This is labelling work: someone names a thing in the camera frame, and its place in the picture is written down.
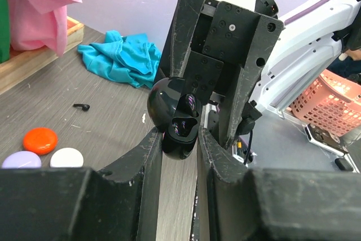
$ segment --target wooden tray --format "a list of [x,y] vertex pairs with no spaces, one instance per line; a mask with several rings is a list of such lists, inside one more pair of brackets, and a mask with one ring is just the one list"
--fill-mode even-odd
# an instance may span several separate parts
[[[68,17],[68,44],[65,52],[77,46],[84,37],[84,25]],[[10,59],[0,64],[0,94],[47,66],[58,57],[46,46],[25,52],[10,51]]]

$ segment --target laundry basket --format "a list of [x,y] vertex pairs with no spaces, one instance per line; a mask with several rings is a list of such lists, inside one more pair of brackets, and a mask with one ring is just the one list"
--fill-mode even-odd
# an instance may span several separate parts
[[300,120],[342,136],[361,125],[361,86],[325,70],[290,107]]

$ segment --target white device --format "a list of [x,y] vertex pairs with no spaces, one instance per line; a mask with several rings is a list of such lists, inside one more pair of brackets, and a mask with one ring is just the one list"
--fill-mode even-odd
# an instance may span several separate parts
[[305,126],[305,132],[309,141],[327,151],[343,157],[349,153],[342,138],[313,124]]
[[83,164],[83,155],[74,148],[57,150],[50,159],[52,168],[81,168]]
[[[280,20],[286,21],[318,1],[309,0]],[[357,0],[330,0],[287,25],[250,97],[256,101],[256,109],[285,110],[341,54],[341,41],[332,39],[333,32],[351,25],[360,6]]]

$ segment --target orange round disc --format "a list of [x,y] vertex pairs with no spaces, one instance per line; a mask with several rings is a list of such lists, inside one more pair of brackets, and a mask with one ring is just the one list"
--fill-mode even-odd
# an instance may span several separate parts
[[58,136],[53,130],[45,127],[35,128],[27,132],[23,145],[25,150],[37,155],[46,155],[55,149]]

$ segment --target black metal plate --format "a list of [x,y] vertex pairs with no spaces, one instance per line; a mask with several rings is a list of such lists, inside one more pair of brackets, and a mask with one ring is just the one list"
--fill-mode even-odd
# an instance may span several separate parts
[[208,124],[207,129],[212,133],[213,128],[218,125],[219,115],[216,111],[211,110],[208,113]]
[[183,94],[193,93],[202,105],[206,105],[222,68],[222,61],[191,51],[184,72],[186,86]]
[[213,16],[203,54],[243,67],[258,21],[258,14],[220,2]]

